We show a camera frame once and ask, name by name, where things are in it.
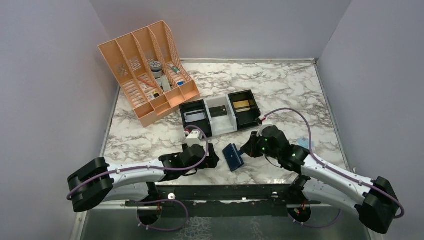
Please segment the blue leather card holder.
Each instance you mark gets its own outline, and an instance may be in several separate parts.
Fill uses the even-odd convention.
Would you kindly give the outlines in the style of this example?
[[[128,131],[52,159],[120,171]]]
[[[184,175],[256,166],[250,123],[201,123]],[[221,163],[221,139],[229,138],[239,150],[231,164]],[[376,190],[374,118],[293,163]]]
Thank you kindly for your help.
[[[236,171],[244,165],[244,161],[242,159],[242,154],[244,152],[238,150],[234,143],[227,145],[222,150],[222,153],[231,172]]]

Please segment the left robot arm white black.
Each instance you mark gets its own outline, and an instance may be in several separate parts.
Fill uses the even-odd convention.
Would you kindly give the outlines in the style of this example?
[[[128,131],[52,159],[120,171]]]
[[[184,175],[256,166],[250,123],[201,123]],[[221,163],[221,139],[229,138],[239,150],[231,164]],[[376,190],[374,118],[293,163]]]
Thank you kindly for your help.
[[[93,209],[102,202],[117,200],[142,201],[151,195],[149,183],[177,180],[191,170],[214,169],[219,157],[213,144],[183,145],[183,151],[161,155],[142,163],[114,164],[97,157],[67,178],[75,213]]]

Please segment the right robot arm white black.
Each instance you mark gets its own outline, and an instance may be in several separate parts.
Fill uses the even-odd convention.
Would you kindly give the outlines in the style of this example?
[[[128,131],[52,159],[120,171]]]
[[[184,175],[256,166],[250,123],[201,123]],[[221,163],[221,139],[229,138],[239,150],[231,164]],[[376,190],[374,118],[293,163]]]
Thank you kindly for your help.
[[[379,234],[388,232],[400,209],[387,179],[371,179],[339,168],[308,148],[291,144],[275,125],[253,131],[241,151],[251,158],[276,159],[281,168],[298,174],[304,199],[349,212]]]

